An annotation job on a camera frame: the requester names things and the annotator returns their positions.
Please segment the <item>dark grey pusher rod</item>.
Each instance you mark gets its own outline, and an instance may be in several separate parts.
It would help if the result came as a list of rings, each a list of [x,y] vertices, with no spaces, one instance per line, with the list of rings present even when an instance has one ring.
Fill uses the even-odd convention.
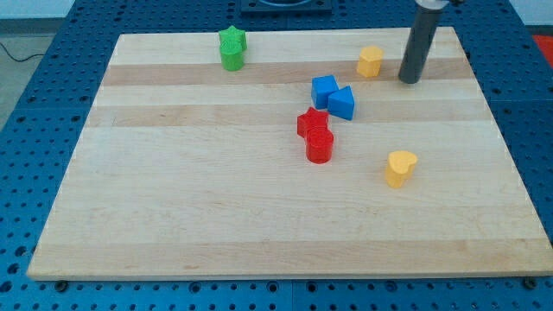
[[[414,23],[404,51],[398,78],[406,84],[415,84],[422,77],[437,24],[444,10],[443,4],[418,4]]]

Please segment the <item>silver rod mount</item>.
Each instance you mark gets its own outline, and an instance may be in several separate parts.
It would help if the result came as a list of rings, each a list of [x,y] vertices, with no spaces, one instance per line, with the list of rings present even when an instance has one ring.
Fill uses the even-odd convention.
[[[443,10],[448,4],[461,4],[465,0],[415,0],[416,4],[426,10]]]

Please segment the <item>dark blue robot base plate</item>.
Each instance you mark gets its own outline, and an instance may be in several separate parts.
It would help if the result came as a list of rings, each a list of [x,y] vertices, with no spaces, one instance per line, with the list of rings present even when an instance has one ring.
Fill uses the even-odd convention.
[[[304,12],[327,13],[333,8],[333,0],[241,0],[239,4],[242,15]]]

